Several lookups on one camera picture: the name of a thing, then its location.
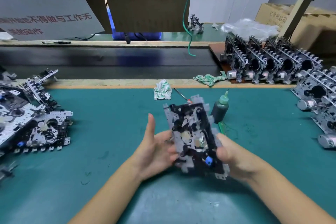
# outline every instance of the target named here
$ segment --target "white sign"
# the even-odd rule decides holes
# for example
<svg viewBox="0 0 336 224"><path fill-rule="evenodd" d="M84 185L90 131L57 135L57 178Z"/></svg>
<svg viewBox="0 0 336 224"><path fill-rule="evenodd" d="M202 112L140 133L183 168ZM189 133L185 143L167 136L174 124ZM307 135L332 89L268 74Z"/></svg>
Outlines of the white sign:
<svg viewBox="0 0 336 224"><path fill-rule="evenodd" d="M0 28L18 40L58 40L104 31L86 0L0 0Z"/></svg>

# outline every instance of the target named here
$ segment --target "crumpled cloth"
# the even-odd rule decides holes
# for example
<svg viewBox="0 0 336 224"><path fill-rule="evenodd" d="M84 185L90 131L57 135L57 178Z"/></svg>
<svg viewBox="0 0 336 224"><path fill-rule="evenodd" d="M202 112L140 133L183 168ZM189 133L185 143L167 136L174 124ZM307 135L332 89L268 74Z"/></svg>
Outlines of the crumpled cloth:
<svg viewBox="0 0 336 224"><path fill-rule="evenodd" d="M227 79L225 71L221 71L220 73L221 73L220 76L212 76L211 74L206 74L205 76L198 75L193 79L194 81L199 81L205 85L208 85L209 87L212 87L215 85L215 82L224 81Z"/></svg>
<svg viewBox="0 0 336 224"><path fill-rule="evenodd" d="M167 80L163 79L156 84L154 88L154 100L157 99L171 99L171 87Z"/></svg>

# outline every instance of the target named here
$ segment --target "workbench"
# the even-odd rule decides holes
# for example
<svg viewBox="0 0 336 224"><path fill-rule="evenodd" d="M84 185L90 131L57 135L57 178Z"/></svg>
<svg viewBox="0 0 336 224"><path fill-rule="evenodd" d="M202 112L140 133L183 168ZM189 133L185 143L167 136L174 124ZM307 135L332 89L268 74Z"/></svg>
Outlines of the workbench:
<svg viewBox="0 0 336 224"><path fill-rule="evenodd" d="M269 162L318 205L336 217L336 154L317 142L321 130L296 106L289 89L229 91L227 135ZM156 132L168 129L164 103L153 89L53 89L63 108L73 111L71 144L61 151L9 156L19 166L0 187L0 223L68 222L133 153L142 140L148 113ZM225 89L180 88L200 94L212 107ZM144 182L119 223L279 223L258 197L233 179L183 174L171 168Z"/></svg>

